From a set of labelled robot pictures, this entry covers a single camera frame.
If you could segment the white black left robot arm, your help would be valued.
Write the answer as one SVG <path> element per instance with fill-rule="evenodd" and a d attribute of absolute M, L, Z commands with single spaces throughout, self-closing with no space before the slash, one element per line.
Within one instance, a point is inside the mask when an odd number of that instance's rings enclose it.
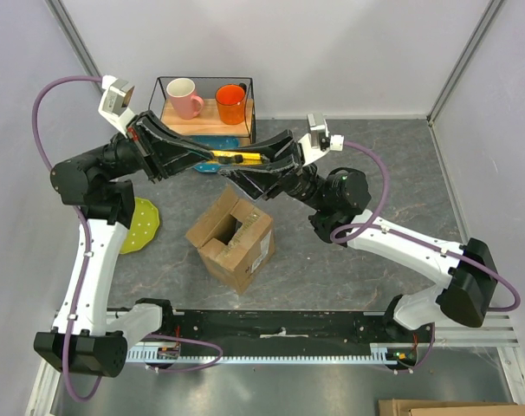
<path fill-rule="evenodd" d="M 148 335 L 157 341 L 172 337 L 172 305 L 164 299 L 139 299 L 123 317 L 107 319 L 116 261 L 135 210 L 128 175 L 142 171 L 157 182 L 214 156 L 150 110 L 121 127 L 106 145 L 49 170 L 62 203 L 76 210 L 80 236 L 67 294 L 50 331 L 36 334 L 34 350 L 66 377 L 113 378 L 122 371 L 129 349 Z"/>

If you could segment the yellow utility knife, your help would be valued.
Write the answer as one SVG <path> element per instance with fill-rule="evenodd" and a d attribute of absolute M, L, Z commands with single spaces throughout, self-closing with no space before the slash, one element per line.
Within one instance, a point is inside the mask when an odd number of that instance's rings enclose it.
<path fill-rule="evenodd" d="M 213 150 L 211 154 L 212 158 L 209 160 L 209 163 L 220 165 L 253 166 L 266 162 L 266 158 L 260 153 Z"/>

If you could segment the brown cardboard express box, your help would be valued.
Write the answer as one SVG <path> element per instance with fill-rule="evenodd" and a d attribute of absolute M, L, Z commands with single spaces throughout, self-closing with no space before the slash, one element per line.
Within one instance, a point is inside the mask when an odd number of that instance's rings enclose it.
<path fill-rule="evenodd" d="M 274 220 L 227 186 L 186 232 L 210 275 L 241 295 L 275 252 Z"/>

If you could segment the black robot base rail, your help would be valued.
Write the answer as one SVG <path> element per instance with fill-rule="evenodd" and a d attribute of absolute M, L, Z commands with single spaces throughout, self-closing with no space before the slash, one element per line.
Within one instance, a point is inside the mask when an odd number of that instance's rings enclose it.
<path fill-rule="evenodd" d="M 424 344 L 431 331 L 430 323 L 403 328 L 382 312 L 184 309 L 163 321 L 155 339 L 203 341 L 225 358 L 266 361 L 368 356 L 373 344 Z"/>

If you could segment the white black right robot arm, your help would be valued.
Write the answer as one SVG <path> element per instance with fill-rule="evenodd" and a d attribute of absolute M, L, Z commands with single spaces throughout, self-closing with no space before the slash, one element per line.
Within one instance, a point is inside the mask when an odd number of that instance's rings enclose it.
<path fill-rule="evenodd" d="M 429 237 L 368 210 L 363 172 L 340 167 L 323 178 L 314 164 L 348 142 L 328 132 L 317 137 L 314 143 L 311 133 L 300 140 L 281 133 L 226 157 L 219 172 L 253 199 L 286 193 L 313 209 L 308 220 L 321 241 L 371 252 L 432 281 L 428 289 L 392 300 L 381 325 L 388 339 L 402 341 L 427 323 L 447 320 L 481 327 L 497 285 L 488 245 L 474 238 L 460 244 Z"/>

